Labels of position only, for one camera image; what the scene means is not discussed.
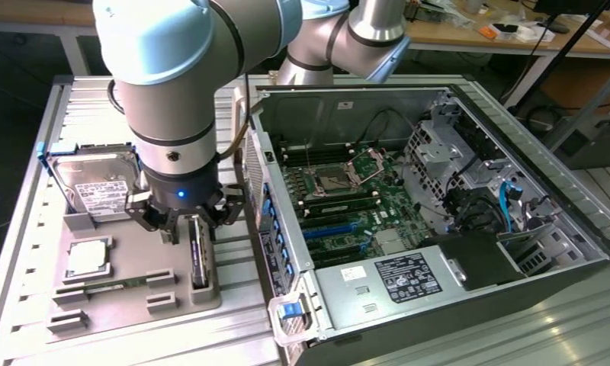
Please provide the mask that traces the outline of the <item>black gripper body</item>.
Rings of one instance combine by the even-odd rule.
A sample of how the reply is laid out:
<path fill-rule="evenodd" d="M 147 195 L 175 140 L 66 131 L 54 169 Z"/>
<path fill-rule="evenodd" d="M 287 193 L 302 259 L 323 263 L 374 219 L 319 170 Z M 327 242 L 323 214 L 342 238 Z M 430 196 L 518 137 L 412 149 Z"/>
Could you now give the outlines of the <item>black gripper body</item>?
<path fill-rule="evenodd" d="M 212 207 L 223 198 L 216 163 L 179 175 L 164 175 L 144 168 L 150 205 L 158 210 Z"/>

